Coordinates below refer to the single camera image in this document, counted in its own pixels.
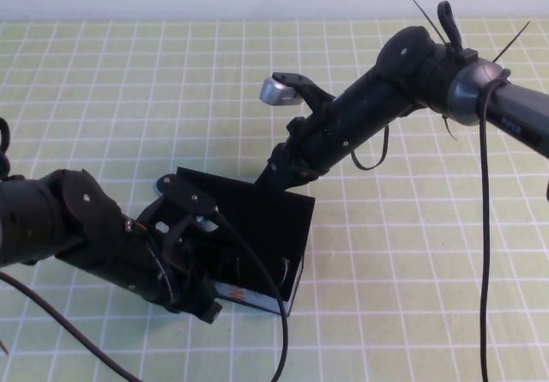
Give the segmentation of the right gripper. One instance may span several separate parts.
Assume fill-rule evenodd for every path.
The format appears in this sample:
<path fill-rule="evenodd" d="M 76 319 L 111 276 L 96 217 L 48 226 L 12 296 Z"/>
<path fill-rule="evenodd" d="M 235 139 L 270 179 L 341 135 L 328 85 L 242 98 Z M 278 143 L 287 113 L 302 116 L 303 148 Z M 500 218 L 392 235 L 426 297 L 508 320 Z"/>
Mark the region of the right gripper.
<path fill-rule="evenodd" d="M 318 180 L 368 138 L 374 115 L 375 104 L 366 98 L 324 104 L 276 145 L 255 187 L 290 191 Z"/>

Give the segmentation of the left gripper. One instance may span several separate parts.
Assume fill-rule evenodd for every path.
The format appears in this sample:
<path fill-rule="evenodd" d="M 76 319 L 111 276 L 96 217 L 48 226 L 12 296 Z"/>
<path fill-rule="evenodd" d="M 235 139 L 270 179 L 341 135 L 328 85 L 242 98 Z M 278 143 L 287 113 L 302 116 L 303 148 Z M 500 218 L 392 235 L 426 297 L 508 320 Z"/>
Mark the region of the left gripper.
<path fill-rule="evenodd" d="M 222 310 L 214 289 L 185 294 L 184 274 L 162 254 L 158 236 L 137 221 L 124 222 L 129 273 L 127 289 L 147 302 L 164 307 L 168 312 L 189 313 L 202 322 L 212 324 Z M 208 272 L 192 248 L 186 249 L 187 288 L 212 288 Z"/>

